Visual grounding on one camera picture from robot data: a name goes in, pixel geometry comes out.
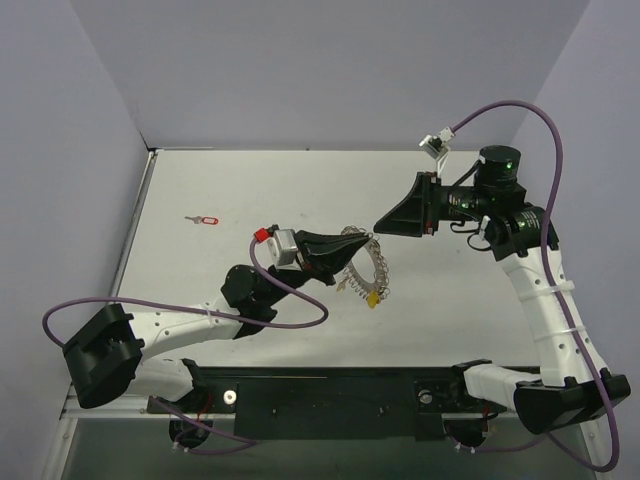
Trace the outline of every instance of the gray floor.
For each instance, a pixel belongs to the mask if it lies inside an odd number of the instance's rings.
[[[517,419],[493,422],[492,445],[531,437]],[[578,428],[559,435],[586,455]],[[228,446],[209,439],[204,447]],[[166,420],[79,420],[64,480],[102,479],[593,479],[549,442],[517,454],[457,454],[449,441],[274,441],[223,457],[172,453]]]

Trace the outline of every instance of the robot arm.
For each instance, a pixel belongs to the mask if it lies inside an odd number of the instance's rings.
[[[446,142],[438,143],[438,138],[425,141],[430,145],[427,152],[440,161],[446,154]],[[441,185],[436,172],[420,172],[409,195],[378,221],[374,231],[421,237],[434,235],[440,221],[479,224],[475,230],[452,230],[471,232],[488,241],[487,250],[493,252],[522,304],[538,351],[540,374],[507,370],[485,360],[471,362],[460,366],[466,392],[517,412],[525,427],[539,434],[604,413],[574,332],[581,336],[614,405],[630,394],[630,387],[624,375],[609,372],[587,335],[571,296],[573,282],[562,269],[552,225],[547,238],[549,264],[560,283],[551,286],[547,281],[540,242],[544,210],[525,201],[526,190],[517,183],[519,162],[519,151],[496,145],[480,150],[472,169],[451,186]],[[471,175],[473,186],[462,187]],[[575,328],[569,326],[557,292],[564,296]]]
[[[300,328],[270,323],[277,314],[273,305],[289,293],[275,282],[289,291],[312,279],[334,285],[334,275],[370,240],[364,233],[318,235],[277,225],[259,230],[255,237],[268,242],[273,261],[268,275],[258,266],[236,265],[227,274],[221,297],[210,302],[180,307],[180,313],[134,314],[116,303],[83,326],[63,347],[80,405],[98,407],[123,393],[190,406],[206,402],[194,362],[157,357],[195,343],[255,335],[265,327]],[[307,325],[324,319],[326,315]]]

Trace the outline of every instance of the wall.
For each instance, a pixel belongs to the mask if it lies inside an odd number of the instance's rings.
[[[592,0],[537,98],[565,146],[554,222],[576,302],[598,350],[636,389],[616,408],[623,446],[616,478],[640,472],[638,18],[635,0]],[[545,203],[553,172],[549,133],[529,115],[514,144],[524,154],[524,185]]]
[[[69,385],[40,318],[107,292],[146,149],[67,0],[0,2],[0,65],[0,476],[33,480]]]
[[[588,0],[71,0],[152,147],[411,150],[533,100]],[[456,148],[509,141],[512,110]]]

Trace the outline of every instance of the metal frame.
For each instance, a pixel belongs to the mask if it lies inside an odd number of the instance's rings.
[[[131,248],[135,239],[138,223],[141,218],[147,192],[151,183],[151,178],[156,165],[159,153],[162,150],[150,151],[147,166],[141,179],[134,212],[131,223],[127,231],[127,236],[123,244],[123,248],[118,260],[118,265],[114,279],[111,285],[110,294],[117,295],[126,270]],[[47,462],[43,471],[43,480],[60,480],[64,473],[65,465],[69,456],[73,438],[76,432],[76,426],[79,419],[105,419],[105,418],[145,418],[145,419],[168,419],[169,415],[148,414],[147,400],[141,397],[123,396],[109,405],[93,410],[84,410],[80,408],[75,391],[71,387],[64,405],[63,412],[60,417],[53,443],[49,452]],[[464,414],[452,414],[455,418],[460,418]],[[234,414],[208,414],[203,415],[203,419],[217,419],[232,421]],[[443,418],[450,417],[449,414],[443,414]],[[585,444],[589,452],[591,460],[595,463],[604,463],[607,459],[608,448],[603,438],[602,431],[597,421],[586,422],[581,425]],[[596,473],[598,480],[613,480],[612,473]]]

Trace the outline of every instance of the yellow object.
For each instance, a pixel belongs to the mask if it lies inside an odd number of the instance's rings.
[[[378,292],[371,292],[367,297],[367,305],[369,308],[376,308],[376,305],[380,303],[380,297],[378,296]]]

